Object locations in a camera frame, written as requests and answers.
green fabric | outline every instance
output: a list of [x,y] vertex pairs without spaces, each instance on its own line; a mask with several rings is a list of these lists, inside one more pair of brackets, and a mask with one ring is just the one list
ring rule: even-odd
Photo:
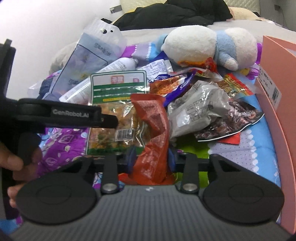
[[[197,142],[193,134],[181,136],[177,138],[177,149],[184,152],[190,152],[197,155],[199,158],[209,158],[209,147],[207,142]],[[175,175],[177,181],[182,180],[182,174]],[[207,172],[199,172],[200,187],[204,188],[208,185]]]

blue plush toy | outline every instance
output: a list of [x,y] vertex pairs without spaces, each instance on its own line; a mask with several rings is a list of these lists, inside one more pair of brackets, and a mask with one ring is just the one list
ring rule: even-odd
[[162,35],[156,47],[176,63],[195,63],[212,57],[229,70],[251,67],[257,59],[257,41],[243,28],[213,31],[199,25],[182,26]]

pink cardboard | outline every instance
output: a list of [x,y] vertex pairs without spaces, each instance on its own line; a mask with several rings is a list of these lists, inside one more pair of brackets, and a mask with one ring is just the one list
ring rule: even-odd
[[282,98],[274,110],[260,82],[257,99],[265,113],[274,142],[285,196],[281,225],[293,234],[296,231],[296,57],[287,49],[296,50],[296,45],[281,39],[263,37],[260,66],[266,71]]

human hand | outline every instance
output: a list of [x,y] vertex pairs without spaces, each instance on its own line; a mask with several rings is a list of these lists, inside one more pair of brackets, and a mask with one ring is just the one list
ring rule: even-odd
[[42,159],[42,151],[37,148],[32,155],[32,162],[24,166],[22,159],[14,155],[7,147],[0,142],[0,167],[13,171],[13,179],[21,181],[20,184],[9,187],[7,192],[10,197],[9,203],[12,207],[16,207],[15,198],[18,191],[29,182],[36,178],[36,170],[38,162]]

pillow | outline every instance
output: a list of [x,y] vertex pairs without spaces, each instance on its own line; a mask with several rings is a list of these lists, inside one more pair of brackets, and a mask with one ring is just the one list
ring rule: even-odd
[[154,3],[165,3],[166,0],[120,0],[124,13],[133,12],[137,7],[146,7]]
[[229,7],[233,18],[231,20],[260,20],[260,18],[248,9],[242,7]]

